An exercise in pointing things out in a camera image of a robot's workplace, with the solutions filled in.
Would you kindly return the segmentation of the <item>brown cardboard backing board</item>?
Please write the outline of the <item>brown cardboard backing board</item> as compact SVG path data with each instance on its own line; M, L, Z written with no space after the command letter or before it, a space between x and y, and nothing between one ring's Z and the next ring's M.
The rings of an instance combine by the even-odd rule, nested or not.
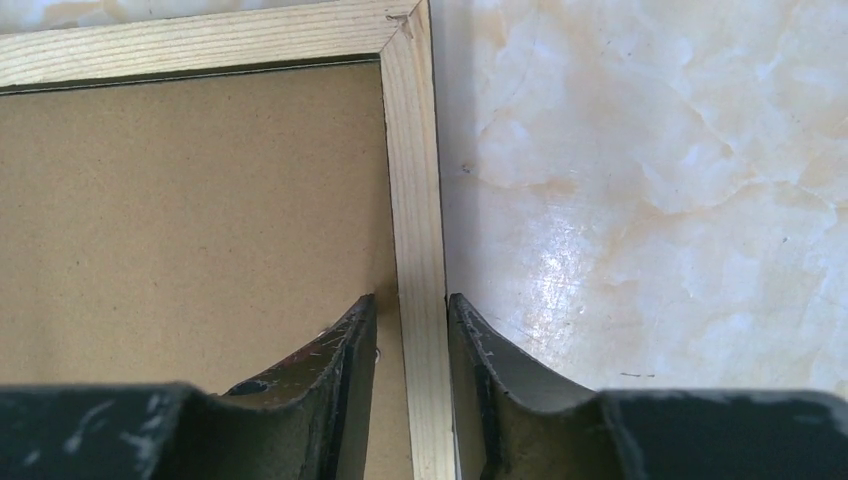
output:
M379 308L366 477L412 475L380 67L1 100L1 380L221 393Z

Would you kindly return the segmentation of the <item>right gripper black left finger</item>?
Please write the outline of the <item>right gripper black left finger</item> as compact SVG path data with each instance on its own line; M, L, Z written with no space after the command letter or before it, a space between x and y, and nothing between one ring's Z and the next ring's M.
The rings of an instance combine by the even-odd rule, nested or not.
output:
M5 479L360 479L377 302L222 394L184 382L5 385Z

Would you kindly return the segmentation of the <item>wooden picture frame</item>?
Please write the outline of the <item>wooden picture frame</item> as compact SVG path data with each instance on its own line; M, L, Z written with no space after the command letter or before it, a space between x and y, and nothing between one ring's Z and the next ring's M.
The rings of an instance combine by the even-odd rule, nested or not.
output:
M386 123L413 473L456 475L426 1L321 1L1 38L1 87L377 56Z

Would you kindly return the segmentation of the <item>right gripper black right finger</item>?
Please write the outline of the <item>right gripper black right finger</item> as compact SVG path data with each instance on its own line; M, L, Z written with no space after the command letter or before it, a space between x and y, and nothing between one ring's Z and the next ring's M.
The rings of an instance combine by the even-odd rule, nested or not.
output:
M810 390L584 387L448 301L464 479L843 479L847 404Z

